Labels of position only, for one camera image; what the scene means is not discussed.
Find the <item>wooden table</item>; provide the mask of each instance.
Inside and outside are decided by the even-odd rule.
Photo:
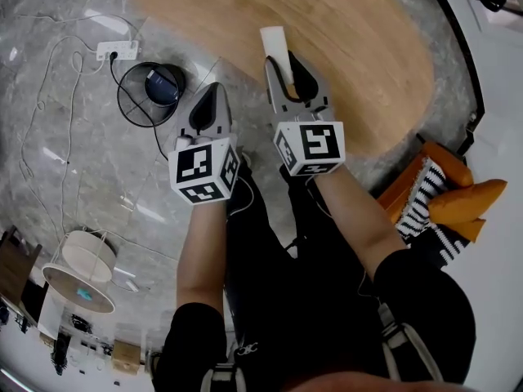
[[[137,1],[260,83],[265,53],[259,29],[283,25],[289,49],[330,81],[349,153],[387,152],[431,102],[430,54],[396,0]]]

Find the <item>orange pillow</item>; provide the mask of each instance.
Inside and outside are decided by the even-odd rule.
[[[447,225],[447,228],[451,228],[453,231],[456,231],[462,237],[475,243],[485,222],[486,220],[476,219],[471,222],[463,222],[462,224]]]
[[[428,204],[431,221],[444,225],[473,221],[489,209],[506,186],[504,180],[489,180],[443,193]]]
[[[455,158],[445,148],[435,142],[426,142],[422,152],[434,160],[441,167],[444,174],[459,187],[468,187],[474,184],[470,169]]]

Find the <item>black pants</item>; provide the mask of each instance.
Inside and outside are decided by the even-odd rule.
[[[284,167],[280,173],[288,183],[296,221],[296,260],[271,229],[245,164],[228,204],[226,295],[236,337],[240,344],[260,338],[288,344],[307,336],[324,347],[330,333],[345,332],[347,319],[355,317],[346,310],[351,308],[349,298],[357,296],[364,269],[328,215],[314,181],[290,177]],[[368,307],[375,312],[377,302],[369,298]],[[308,336],[309,330],[315,335]]]

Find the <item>white cube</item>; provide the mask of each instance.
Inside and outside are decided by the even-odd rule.
[[[231,138],[169,153],[171,187],[191,205],[230,198],[238,170],[239,158]]]
[[[327,174],[345,162],[342,122],[280,122],[274,143],[291,176]]]

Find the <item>black cable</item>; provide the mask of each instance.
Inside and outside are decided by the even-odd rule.
[[[125,92],[125,94],[129,97],[129,99],[131,100],[131,102],[139,109],[141,110],[141,112],[150,120],[150,123],[153,127],[153,131],[154,131],[154,138],[156,139],[156,145],[158,146],[158,149],[160,151],[160,153],[163,155],[163,157],[169,161],[167,155],[165,155],[162,151],[162,146],[160,145],[160,141],[158,140],[158,134],[156,133],[156,123],[154,123],[154,120],[152,119],[151,116],[149,116],[149,114],[147,112],[144,111],[144,109],[139,105],[137,104],[134,99],[132,98],[132,96],[129,94],[129,92],[122,86],[122,83],[119,82],[116,77],[114,76],[114,71],[113,71],[113,63],[114,63],[114,60],[116,60],[116,58],[118,57],[118,53],[117,52],[111,52],[111,55],[109,57],[109,60],[110,60],[110,70],[111,70],[111,75],[113,76],[113,80],[114,82],[116,83],[116,85],[118,86],[119,89],[123,90]]]

